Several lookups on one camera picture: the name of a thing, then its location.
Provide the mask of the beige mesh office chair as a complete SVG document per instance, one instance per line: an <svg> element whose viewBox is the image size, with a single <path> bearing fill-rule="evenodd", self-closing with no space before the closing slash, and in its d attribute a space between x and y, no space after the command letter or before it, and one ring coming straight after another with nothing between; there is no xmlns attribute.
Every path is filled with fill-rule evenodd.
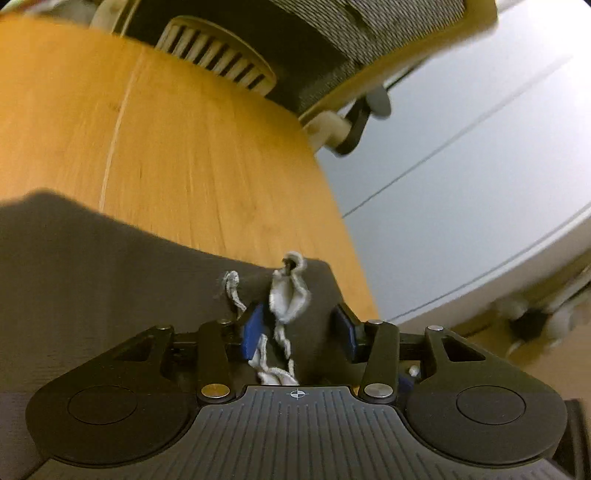
<svg viewBox="0 0 591 480"><path fill-rule="evenodd" d="M259 93L346 156L394 81L497 20L492 1L102 1L91 24Z"/></svg>

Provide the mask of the dark grey knit garment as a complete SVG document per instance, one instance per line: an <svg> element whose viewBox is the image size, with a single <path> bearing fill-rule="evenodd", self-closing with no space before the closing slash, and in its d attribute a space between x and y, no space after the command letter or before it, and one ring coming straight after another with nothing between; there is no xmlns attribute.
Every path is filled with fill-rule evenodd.
<svg viewBox="0 0 591 480"><path fill-rule="evenodd" d="M342 293L304 261L287 325L291 386L197 398L197 331L238 296L270 307L277 269L169 242L48 191L1 207L5 479L352 479L370 469L368 407L332 334Z"/></svg>

